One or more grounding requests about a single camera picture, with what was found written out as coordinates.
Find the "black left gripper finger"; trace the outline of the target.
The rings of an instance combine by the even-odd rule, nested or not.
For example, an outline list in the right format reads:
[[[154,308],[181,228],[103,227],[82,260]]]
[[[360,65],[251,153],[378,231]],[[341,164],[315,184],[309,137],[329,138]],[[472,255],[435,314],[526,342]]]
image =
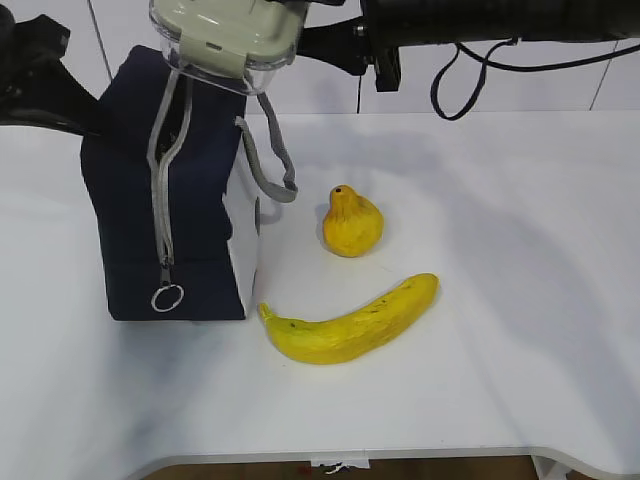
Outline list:
[[[1,75],[1,123],[79,136],[104,133],[104,110],[59,60]]]

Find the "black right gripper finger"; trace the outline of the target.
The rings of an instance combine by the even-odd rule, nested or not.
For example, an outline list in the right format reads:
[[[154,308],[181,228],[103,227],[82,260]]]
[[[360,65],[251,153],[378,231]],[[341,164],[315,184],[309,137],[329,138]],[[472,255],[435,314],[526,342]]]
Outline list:
[[[364,17],[331,25],[305,27],[297,55],[332,65],[352,76],[362,76],[370,64],[371,42]]]

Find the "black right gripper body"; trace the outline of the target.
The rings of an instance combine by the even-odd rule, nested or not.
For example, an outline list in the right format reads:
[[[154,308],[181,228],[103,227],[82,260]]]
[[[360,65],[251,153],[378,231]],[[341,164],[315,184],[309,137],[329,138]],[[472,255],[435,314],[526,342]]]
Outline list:
[[[392,46],[383,35],[381,4],[379,1],[360,0],[361,17],[354,33],[361,44],[360,56],[375,70],[378,92],[397,92],[401,81],[399,48]]]

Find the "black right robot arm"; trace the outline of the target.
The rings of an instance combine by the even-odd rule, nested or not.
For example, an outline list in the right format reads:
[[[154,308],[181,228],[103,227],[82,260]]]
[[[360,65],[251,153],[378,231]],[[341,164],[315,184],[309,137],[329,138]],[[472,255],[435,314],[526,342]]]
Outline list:
[[[636,0],[363,1],[356,18],[305,28],[298,54],[353,76],[376,72],[376,88],[395,92],[402,47],[518,39],[608,42],[639,35]]]

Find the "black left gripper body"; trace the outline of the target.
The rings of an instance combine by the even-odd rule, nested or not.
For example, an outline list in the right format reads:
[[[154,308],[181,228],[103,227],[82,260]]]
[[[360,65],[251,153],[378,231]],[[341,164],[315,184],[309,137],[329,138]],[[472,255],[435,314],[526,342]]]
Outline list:
[[[17,22],[1,10],[1,98],[12,94],[19,76],[43,62],[60,60],[71,31],[47,15]]]

